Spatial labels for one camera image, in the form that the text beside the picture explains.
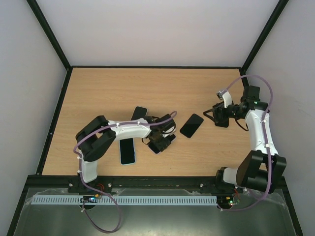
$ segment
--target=black smartphone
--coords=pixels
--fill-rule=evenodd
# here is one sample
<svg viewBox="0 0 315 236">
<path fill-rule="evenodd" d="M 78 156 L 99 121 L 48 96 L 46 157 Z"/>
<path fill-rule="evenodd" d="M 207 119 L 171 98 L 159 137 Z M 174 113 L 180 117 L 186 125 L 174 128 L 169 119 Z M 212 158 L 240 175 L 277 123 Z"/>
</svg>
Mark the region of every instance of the black smartphone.
<svg viewBox="0 0 315 236">
<path fill-rule="evenodd" d="M 147 115 L 148 109 L 136 107 L 131 120 L 140 119 Z M 131 165 L 136 162 L 136 153 L 133 139 L 123 139 L 119 141 L 120 163 L 122 165 Z"/>
<path fill-rule="evenodd" d="M 175 134 L 172 134 L 172 135 L 169 135 L 166 137 L 169 141 L 173 142 L 176 138 Z M 152 152 L 154 152 L 155 154 L 159 154 L 160 151 L 159 149 L 152 143 L 152 142 L 149 142 L 148 144 L 148 147 L 149 149 L 151 149 Z"/>
<path fill-rule="evenodd" d="M 179 132 L 181 132 L 187 138 L 191 138 L 196 130 L 199 128 L 199 126 L 202 124 L 202 122 L 203 118 L 201 118 L 197 114 L 192 114 Z"/>
</svg>

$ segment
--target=white cable tray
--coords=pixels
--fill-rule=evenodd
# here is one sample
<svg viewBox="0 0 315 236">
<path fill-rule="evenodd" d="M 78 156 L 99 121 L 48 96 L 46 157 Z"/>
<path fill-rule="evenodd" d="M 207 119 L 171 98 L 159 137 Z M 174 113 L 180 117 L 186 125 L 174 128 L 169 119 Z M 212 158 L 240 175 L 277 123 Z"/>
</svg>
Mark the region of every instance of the white cable tray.
<svg viewBox="0 0 315 236">
<path fill-rule="evenodd" d="M 216 206 L 213 196 L 113 196 L 122 206 Z M 32 205 L 78 205 L 83 202 L 78 195 L 36 195 Z M 106 196 L 94 199 L 86 205 L 114 205 Z"/>
</svg>

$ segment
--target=wire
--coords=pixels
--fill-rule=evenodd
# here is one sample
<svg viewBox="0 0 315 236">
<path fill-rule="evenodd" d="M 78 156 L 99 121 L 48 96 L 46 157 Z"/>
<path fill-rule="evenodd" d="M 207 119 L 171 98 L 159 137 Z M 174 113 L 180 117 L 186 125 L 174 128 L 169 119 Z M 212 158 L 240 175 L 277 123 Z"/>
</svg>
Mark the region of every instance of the wire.
<svg viewBox="0 0 315 236">
<path fill-rule="evenodd" d="M 241 127 L 243 130 L 245 130 L 246 132 L 248 132 L 248 126 L 247 126 L 247 124 L 246 124 L 246 128 L 247 128 L 247 129 L 245 129 L 245 128 L 238 122 L 237 119 L 235 119 L 235 122 L 237 123 L 237 125 L 238 125 L 239 127 Z"/>
<path fill-rule="evenodd" d="M 265 117 L 266 117 L 266 114 L 268 113 L 268 111 L 269 111 L 269 109 L 271 107 L 271 104 L 272 104 L 272 101 L 273 101 L 273 97 L 274 97 L 274 94 L 273 94 L 273 91 L 272 91 L 272 88 L 271 88 L 270 84 L 264 78 L 262 78 L 259 75 L 242 75 L 242 76 L 238 77 L 237 79 L 235 79 L 225 90 L 223 90 L 221 95 L 225 94 L 238 80 L 240 80 L 240 79 L 242 79 L 244 77 L 256 77 L 256 78 L 262 80 L 266 84 L 266 86 L 268 87 L 268 89 L 270 91 L 270 101 L 268 103 L 268 106 L 267 106 L 266 110 L 262 114 L 262 118 L 261 118 L 261 121 L 262 121 L 261 122 L 262 132 L 263 132 L 265 145 L 266 145 L 266 150 L 267 150 L 267 155 L 268 155 L 268 180 L 267 180 L 267 187 L 266 187 L 266 190 L 265 190 L 264 194 L 260 198 L 257 198 L 257 201 L 254 202 L 252 205 L 250 205 L 248 207 L 245 207 L 245 208 L 242 208 L 242 209 L 222 209 L 218 205 L 218 208 L 221 211 L 242 211 L 242 210 L 250 209 L 250 208 L 254 207 L 255 205 L 257 205 L 260 201 L 264 200 L 268 196 L 268 193 L 269 193 L 269 190 L 270 190 L 270 187 L 271 187 L 272 159 L 271 159 L 271 152 L 270 152 L 270 147 L 269 147 L 269 143 L 268 143 L 266 124 L 265 124 Z"/>
<path fill-rule="evenodd" d="M 98 183 L 97 186 L 100 186 L 103 189 L 105 189 L 104 185 L 102 183 Z"/>
<path fill-rule="evenodd" d="M 241 200 L 241 196 L 240 196 L 240 194 L 238 193 L 238 191 L 236 190 L 236 188 L 234 189 L 234 191 L 235 191 L 235 195 L 238 197 L 238 200 Z"/>
<path fill-rule="evenodd" d="M 118 206 L 118 203 L 116 202 L 116 200 L 115 200 L 110 194 L 105 193 L 105 192 L 103 192 L 103 191 L 101 191 L 101 190 L 99 190 L 99 189 L 93 188 L 93 187 L 87 185 L 87 184 L 84 182 L 84 180 L 83 180 L 83 174 L 82 174 L 82 162 L 81 162 L 81 159 L 83 158 L 83 155 L 82 155 L 82 153 L 80 153 L 80 152 L 77 151 L 77 149 L 79 148 L 79 146 L 80 146 L 83 142 L 85 142 L 87 139 L 89 139 L 90 137 L 92 137 L 93 135 L 95 135 L 95 134 L 97 134 L 97 133 L 99 133 L 99 132 L 101 132 L 101 131 L 103 131 L 103 130 L 105 130 L 105 129 L 109 129 L 109 128 L 111 128 L 111 127 L 116 127 L 116 126 L 120 126 L 120 125 L 128 125 L 128 124 L 138 124 L 138 125 L 144 125 L 144 126 L 156 126 L 156 125 L 160 125 L 160 124 L 164 124 L 164 123 L 166 123 L 166 122 L 169 122 L 169 121 L 172 120 L 176 115 L 177 115 L 177 111 L 173 111 L 173 112 L 170 114 L 170 116 L 171 116 L 170 118 L 168 118 L 168 119 L 166 119 L 166 120 L 164 120 L 164 121 L 158 122 L 158 123 L 141 123 L 141 122 L 138 122 L 138 121 L 125 121 L 125 122 L 121 122 L 121 123 L 117 122 L 116 124 L 111 124 L 111 125 L 108 125 L 108 126 L 105 126 L 105 127 L 102 127 L 102 128 L 100 128 L 100 129 L 97 129 L 97 130 L 93 131 L 92 133 L 90 133 L 90 134 L 88 134 L 86 137 L 84 137 L 82 140 L 80 140 L 80 141 L 74 146 L 73 152 L 79 156 L 79 171 L 78 171 L 78 173 L 79 173 L 79 175 L 80 175 L 80 179 L 81 179 L 82 184 L 83 184 L 86 188 L 88 188 L 88 189 L 90 189 L 90 190 L 93 190 L 93 191 L 95 191 L 95 192 L 98 192 L 98 193 L 100 193 L 100 194 L 102 194 L 102 195 L 105 195 L 105 196 L 109 197 L 109 198 L 114 202 L 114 204 L 115 204 L 115 206 L 116 206 L 116 208 L 117 208 L 117 210 L 118 210 L 118 213 L 119 213 L 119 219 L 118 219 L 117 226 L 116 226 L 113 230 L 110 230 L 110 231 L 109 231 L 109 230 L 104 230 L 104 229 L 100 228 L 99 226 L 97 226 L 97 225 L 94 223 L 94 221 L 90 218 L 90 216 L 88 215 L 87 211 L 84 209 L 84 204 L 85 204 L 85 202 L 83 202 L 83 204 L 82 204 L 82 212 L 84 212 L 84 213 L 86 214 L 86 216 L 88 217 L 90 223 L 93 225 L 94 228 L 96 228 L 97 230 L 99 230 L 100 232 L 105 233 L 105 234 L 110 234 L 110 233 L 116 232 L 116 231 L 120 228 L 120 226 L 121 226 L 122 219 L 123 219 L 123 213 L 122 213 L 122 210 L 120 209 L 120 207 Z"/>
</svg>

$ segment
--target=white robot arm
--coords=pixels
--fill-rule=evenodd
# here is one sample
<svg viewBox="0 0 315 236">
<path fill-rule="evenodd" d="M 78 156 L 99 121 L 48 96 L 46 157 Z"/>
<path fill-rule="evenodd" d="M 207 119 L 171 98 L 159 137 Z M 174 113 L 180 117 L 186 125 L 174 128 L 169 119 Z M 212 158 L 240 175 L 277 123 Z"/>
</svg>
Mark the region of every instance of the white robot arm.
<svg viewBox="0 0 315 236">
<path fill-rule="evenodd" d="M 110 127 L 104 129 L 99 138 L 95 134 L 85 140 L 89 134 L 105 126 Z M 113 141 L 148 138 L 149 143 L 153 143 L 159 151 L 164 151 L 171 144 L 167 137 L 175 131 L 176 124 L 169 114 L 162 118 L 144 117 L 132 121 L 112 121 L 106 120 L 104 116 L 96 117 L 76 135 L 77 142 L 81 141 L 78 147 L 82 154 L 80 161 L 84 182 L 88 183 L 97 178 L 97 161 Z"/>
<path fill-rule="evenodd" d="M 239 105 L 233 104 L 228 91 L 220 91 L 217 95 L 223 102 L 205 111 L 204 115 L 210 118 L 216 126 L 225 128 L 229 126 L 230 118 L 234 118 L 235 120 L 245 119 L 250 133 L 251 151 L 248 156 L 238 169 L 222 167 L 217 172 L 217 179 L 224 183 L 265 191 L 268 173 L 265 170 L 261 170 L 260 166 L 264 163 L 267 169 L 270 168 L 268 167 L 267 145 L 272 157 L 272 185 L 269 191 L 271 193 L 274 191 L 277 182 L 284 172 L 286 160 L 278 156 L 278 152 L 274 146 L 269 128 L 269 113 L 265 112 L 268 104 L 260 101 L 259 91 L 259 87 L 244 87 Z M 266 136 L 263 132 L 263 123 L 265 125 Z"/>
</svg>

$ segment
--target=wooden tabletop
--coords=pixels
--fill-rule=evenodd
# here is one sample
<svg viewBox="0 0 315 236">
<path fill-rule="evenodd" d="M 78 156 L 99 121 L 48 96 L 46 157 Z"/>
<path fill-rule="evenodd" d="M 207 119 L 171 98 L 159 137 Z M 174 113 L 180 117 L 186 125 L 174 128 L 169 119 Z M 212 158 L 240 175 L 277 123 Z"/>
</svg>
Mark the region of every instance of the wooden tabletop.
<svg viewBox="0 0 315 236">
<path fill-rule="evenodd" d="M 176 110 L 177 139 L 159 155 L 135 139 L 136 164 L 127 166 L 120 164 L 114 142 L 98 162 L 99 175 L 214 176 L 222 166 L 237 168 L 250 151 L 248 132 L 232 119 L 228 128 L 216 127 L 203 112 L 220 102 L 216 93 L 239 76 L 237 69 L 74 68 L 43 175 L 76 175 L 75 135 L 99 115 L 130 120 L 136 106 L 156 117 Z M 235 103 L 242 92 L 241 82 L 230 90 Z M 204 122 L 188 139 L 179 129 L 193 113 Z"/>
</svg>

